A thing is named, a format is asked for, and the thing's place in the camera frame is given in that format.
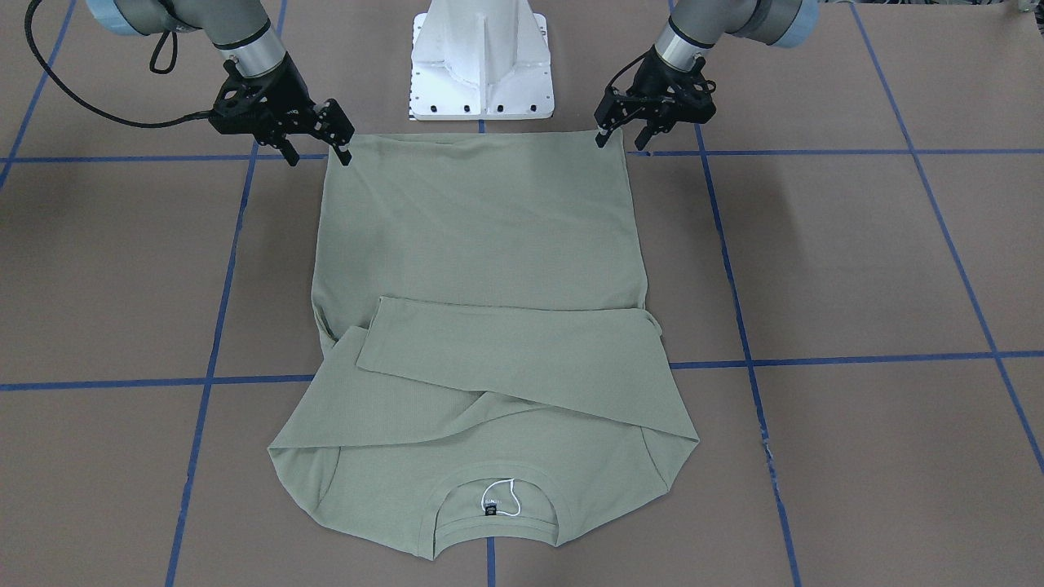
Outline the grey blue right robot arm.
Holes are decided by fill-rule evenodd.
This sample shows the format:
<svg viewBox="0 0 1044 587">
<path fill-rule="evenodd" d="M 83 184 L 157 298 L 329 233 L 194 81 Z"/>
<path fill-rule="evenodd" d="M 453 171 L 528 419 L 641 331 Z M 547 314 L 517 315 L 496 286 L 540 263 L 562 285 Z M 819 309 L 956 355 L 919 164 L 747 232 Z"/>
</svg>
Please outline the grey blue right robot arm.
<svg viewBox="0 0 1044 587">
<path fill-rule="evenodd" d="M 250 135 L 295 165 L 290 136 L 308 135 L 351 162 L 355 130 L 334 99 L 311 99 L 294 60 L 259 1 L 90 1 L 91 14 L 112 33 L 153 36 L 201 31 L 223 57 L 228 77 L 201 116 L 221 135 Z"/>
</svg>

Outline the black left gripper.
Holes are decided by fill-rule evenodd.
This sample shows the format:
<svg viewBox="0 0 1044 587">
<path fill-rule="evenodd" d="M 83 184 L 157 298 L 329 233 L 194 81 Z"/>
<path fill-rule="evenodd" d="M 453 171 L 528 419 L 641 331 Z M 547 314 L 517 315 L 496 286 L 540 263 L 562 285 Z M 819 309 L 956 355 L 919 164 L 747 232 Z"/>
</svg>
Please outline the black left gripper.
<svg viewBox="0 0 1044 587">
<path fill-rule="evenodd" d="M 597 148 L 604 148 L 613 131 L 631 121 L 645 121 L 634 146 L 645 150 L 657 134 L 674 130 L 679 122 L 705 124 L 716 113 L 716 85 L 704 77 L 707 64 L 699 55 L 689 70 L 678 70 L 650 48 L 632 60 L 607 83 L 595 110 Z"/>
</svg>

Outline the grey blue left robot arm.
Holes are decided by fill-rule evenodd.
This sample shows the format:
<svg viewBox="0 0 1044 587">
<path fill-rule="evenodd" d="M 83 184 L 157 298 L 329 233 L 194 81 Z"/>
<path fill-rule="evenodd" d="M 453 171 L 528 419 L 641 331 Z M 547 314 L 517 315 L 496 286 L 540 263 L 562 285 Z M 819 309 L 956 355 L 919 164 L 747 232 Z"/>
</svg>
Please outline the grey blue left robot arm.
<svg viewBox="0 0 1044 587">
<path fill-rule="evenodd" d="M 595 143 L 604 148 L 616 130 L 632 121 L 644 126 L 635 140 L 650 140 L 679 123 L 705 124 L 716 113 L 716 85 L 702 70 L 723 36 L 779 48 L 794 48 L 812 34 L 817 1 L 677 1 L 652 45 L 619 71 L 636 70 L 628 88 L 613 77 L 595 110 Z"/>
</svg>

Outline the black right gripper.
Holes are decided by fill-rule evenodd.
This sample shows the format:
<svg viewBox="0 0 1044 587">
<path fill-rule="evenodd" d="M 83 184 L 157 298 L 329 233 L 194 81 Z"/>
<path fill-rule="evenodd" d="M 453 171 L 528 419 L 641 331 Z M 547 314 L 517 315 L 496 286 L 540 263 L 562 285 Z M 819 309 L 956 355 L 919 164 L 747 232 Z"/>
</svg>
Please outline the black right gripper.
<svg viewBox="0 0 1044 587">
<path fill-rule="evenodd" d="M 289 55 L 261 77 L 243 77 L 231 58 L 223 69 L 228 77 L 208 116 L 214 130 L 253 136 L 257 144 L 279 150 L 290 166 L 299 163 L 290 136 L 311 136 L 334 148 L 340 165 L 350 165 L 354 125 L 337 100 L 314 103 Z"/>
</svg>

